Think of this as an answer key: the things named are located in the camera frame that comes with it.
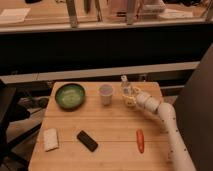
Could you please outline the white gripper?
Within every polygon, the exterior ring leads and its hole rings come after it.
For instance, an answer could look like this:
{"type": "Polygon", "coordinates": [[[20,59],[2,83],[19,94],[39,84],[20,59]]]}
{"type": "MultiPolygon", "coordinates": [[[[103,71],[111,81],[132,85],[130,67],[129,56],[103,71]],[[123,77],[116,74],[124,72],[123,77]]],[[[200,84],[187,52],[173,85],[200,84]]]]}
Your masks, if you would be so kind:
{"type": "Polygon", "coordinates": [[[136,104],[140,109],[145,109],[151,113],[155,113],[160,105],[160,101],[152,97],[147,92],[140,92],[136,96],[136,101],[133,96],[123,96],[124,103],[127,107],[135,107],[136,104]]]}

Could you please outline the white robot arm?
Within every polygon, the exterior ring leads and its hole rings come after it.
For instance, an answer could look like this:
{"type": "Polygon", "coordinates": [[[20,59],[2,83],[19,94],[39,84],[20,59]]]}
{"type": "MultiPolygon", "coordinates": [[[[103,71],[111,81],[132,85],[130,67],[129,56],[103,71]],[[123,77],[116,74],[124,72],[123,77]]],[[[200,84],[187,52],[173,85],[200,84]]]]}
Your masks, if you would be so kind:
{"type": "Polygon", "coordinates": [[[174,107],[169,103],[156,99],[144,91],[139,92],[135,96],[124,94],[123,98],[127,106],[145,109],[157,115],[163,122],[168,134],[170,156],[174,171],[196,171],[195,165],[178,129],[174,107]]]}

